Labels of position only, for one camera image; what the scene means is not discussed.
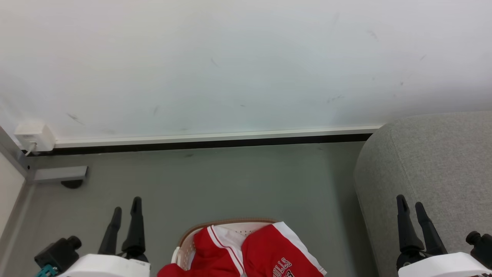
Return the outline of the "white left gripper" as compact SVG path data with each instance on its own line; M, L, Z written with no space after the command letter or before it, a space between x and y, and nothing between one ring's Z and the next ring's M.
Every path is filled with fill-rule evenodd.
M142 198L133 199L128 235L122 245L125 258L116 256L118 231L121 227L122 209L116 207L106 228L98 254L79 258L60 277L149 277L151 263L145 255L145 230Z

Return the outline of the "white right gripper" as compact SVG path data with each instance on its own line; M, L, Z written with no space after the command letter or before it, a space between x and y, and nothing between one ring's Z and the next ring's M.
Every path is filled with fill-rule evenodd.
M415 204L423 242L418 238L411 221L411 211L404 195L397 195L397 225L400 256L396 267L399 277L490 277L491 250L470 254L449 254L433 222L421 202Z

